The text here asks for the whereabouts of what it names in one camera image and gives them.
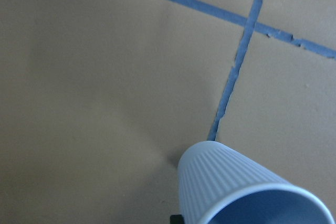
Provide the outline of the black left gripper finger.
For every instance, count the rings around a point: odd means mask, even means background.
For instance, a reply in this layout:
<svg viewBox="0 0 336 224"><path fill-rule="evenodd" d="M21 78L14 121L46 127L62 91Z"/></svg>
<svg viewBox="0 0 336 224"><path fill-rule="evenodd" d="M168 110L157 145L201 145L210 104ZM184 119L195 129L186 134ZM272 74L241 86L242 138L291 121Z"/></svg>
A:
<svg viewBox="0 0 336 224"><path fill-rule="evenodd" d="M170 215L170 224L183 224L182 215Z"/></svg>

